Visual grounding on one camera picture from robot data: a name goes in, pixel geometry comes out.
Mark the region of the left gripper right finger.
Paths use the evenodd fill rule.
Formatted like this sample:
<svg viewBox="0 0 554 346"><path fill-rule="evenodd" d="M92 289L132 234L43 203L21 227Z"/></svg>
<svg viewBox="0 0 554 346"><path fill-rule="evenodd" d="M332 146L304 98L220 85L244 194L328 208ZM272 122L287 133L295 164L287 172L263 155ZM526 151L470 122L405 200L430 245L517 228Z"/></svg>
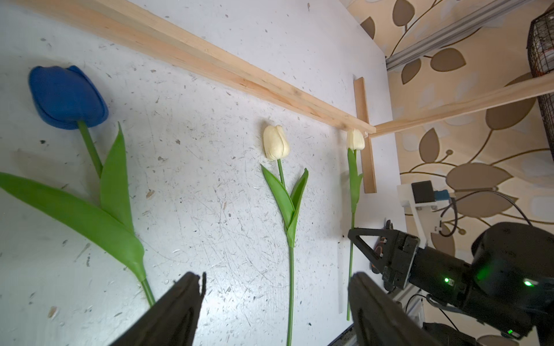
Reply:
<svg viewBox="0 0 554 346"><path fill-rule="evenodd" d="M349 303L359 345L438 345L364 272L353 274Z"/></svg>

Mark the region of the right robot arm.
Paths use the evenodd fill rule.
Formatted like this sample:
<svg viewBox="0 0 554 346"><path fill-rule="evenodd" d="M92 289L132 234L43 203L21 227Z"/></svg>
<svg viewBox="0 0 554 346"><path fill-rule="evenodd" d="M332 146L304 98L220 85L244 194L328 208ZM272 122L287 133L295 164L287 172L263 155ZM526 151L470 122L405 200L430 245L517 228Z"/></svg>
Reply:
<svg viewBox="0 0 554 346"><path fill-rule="evenodd" d="M352 229L349 239L382 274L379 287L358 272L349 301L361 345L474 345L445 324L416 324L388 295L408 284L441 308L487 324L512 340L531 331L553 344L553 235L523 223L501 222L472 246L473 262L420 247L415 236L394 229Z"/></svg>

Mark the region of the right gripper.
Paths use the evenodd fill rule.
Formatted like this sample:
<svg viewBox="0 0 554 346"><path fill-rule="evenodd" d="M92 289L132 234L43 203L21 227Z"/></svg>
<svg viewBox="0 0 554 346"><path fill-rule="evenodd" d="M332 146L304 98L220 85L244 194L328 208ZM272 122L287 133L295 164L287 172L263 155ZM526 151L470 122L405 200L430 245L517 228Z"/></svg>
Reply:
<svg viewBox="0 0 554 346"><path fill-rule="evenodd" d="M354 228L348 238L382 275L386 291L406 287L420 245L417 236L395 229Z"/></svg>

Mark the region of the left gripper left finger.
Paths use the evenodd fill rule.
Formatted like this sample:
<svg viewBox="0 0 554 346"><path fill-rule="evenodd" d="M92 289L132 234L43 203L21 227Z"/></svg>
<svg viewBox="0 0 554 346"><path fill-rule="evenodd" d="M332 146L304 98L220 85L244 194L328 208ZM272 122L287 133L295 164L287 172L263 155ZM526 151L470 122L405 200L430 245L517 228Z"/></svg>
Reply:
<svg viewBox="0 0 554 346"><path fill-rule="evenodd" d="M114 345L192 345L206 294L206 273L186 273Z"/></svg>

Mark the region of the white artificial tulip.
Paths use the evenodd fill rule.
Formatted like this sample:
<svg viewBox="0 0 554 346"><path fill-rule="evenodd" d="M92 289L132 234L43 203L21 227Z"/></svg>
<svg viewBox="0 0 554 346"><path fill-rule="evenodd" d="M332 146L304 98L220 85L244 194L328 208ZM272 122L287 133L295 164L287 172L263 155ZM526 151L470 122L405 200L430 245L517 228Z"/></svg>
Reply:
<svg viewBox="0 0 554 346"><path fill-rule="evenodd" d="M351 227L355 228L356 209L359 202L360 189L363 180L363 174L358 173L357 152L365 148L364 135L360 130L353 129L347 133L348 152L347 159L349 164L349 188L351 198Z"/></svg>
<svg viewBox="0 0 554 346"><path fill-rule="evenodd" d="M265 157L269 161L275 161L278 165L279 176L271 173L266 167L262 166L262 173L265 181L270 188L274 199L280 210L284 231L289 248L289 312L287 327L287 345L292 344L293 324L294 324L294 248L296 242L297 223L300 216L300 206L302 196L307 186L309 172L304 170L301 177L297 180L291 193L287 191L282 159L290 153L290 145L280 125L268 125L263 130L263 149Z"/></svg>

